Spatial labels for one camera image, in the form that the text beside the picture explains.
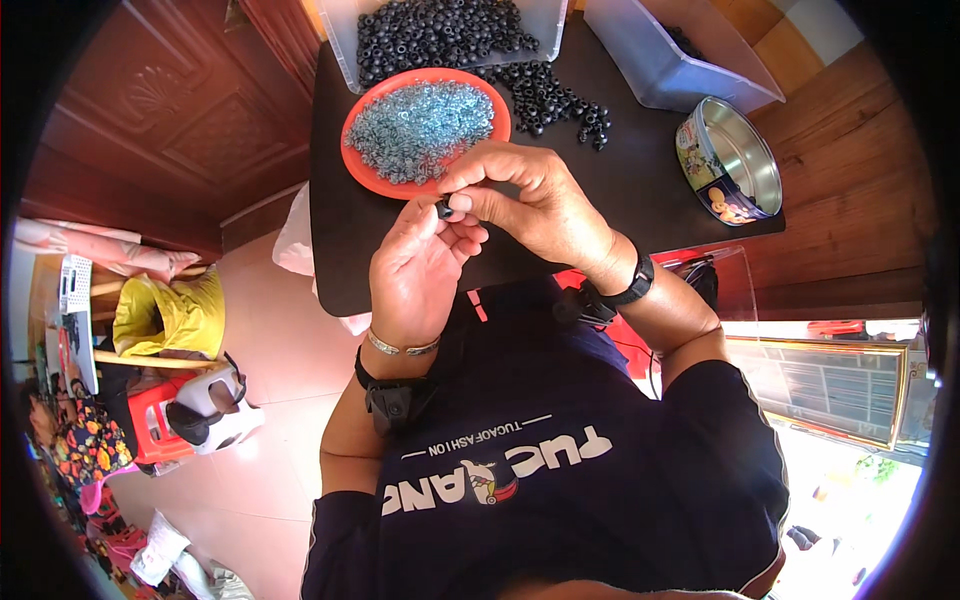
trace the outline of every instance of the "bracelet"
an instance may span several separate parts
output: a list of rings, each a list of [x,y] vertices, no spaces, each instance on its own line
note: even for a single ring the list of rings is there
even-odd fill
[[[367,329],[367,339],[370,340],[370,343],[373,344],[373,347],[380,350],[384,354],[390,354],[391,356],[396,356],[400,354],[400,348],[391,346],[376,337],[376,334],[373,333],[373,329]],[[437,349],[437,346],[440,345],[440,338],[438,337],[433,342],[430,342],[426,346],[420,346],[418,348],[408,348],[406,349],[407,356],[422,356],[424,354],[429,354],[433,350]]]

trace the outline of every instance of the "red plastic stool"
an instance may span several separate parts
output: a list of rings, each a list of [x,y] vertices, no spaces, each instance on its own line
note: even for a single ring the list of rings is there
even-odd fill
[[[160,405],[166,401],[173,401],[177,397],[177,390],[180,389],[180,386],[196,376],[196,374],[190,373],[174,377],[151,390],[130,398],[130,416],[133,420],[133,431],[136,434],[136,442],[139,446],[136,458],[133,459],[134,462],[141,465],[150,465],[162,461],[172,461],[194,453],[193,446],[167,428],[166,417]],[[159,440],[155,440],[150,432],[150,424],[147,422],[147,414],[150,410],[153,410],[156,415],[156,422],[160,431]]]

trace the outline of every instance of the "black rubber bead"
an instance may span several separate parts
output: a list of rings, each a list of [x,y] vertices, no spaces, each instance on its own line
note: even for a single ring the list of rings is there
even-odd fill
[[[450,195],[444,194],[440,201],[434,204],[437,207],[437,216],[441,221],[446,221],[453,216],[453,208],[450,208],[449,202]]]

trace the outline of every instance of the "tiled floor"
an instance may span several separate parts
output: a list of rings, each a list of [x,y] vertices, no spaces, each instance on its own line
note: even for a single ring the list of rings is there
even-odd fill
[[[225,564],[257,598],[294,600],[320,494],[320,437],[352,374],[359,338],[325,314],[310,278],[271,260],[276,233],[218,263],[227,299],[224,349],[247,374],[247,398],[266,424],[245,443],[151,479],[110,479],[127,521],[147,528],[154,508]]]

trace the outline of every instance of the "navy t-shirt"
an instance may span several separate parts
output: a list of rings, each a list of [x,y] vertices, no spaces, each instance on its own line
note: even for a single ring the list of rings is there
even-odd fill
[[[391,441],[376,495],[316,500],[303,600],[740,590],[777,560],[784,464],[738,369],[697,364],[655,401],[606,335],[520,349],[464,362]]]

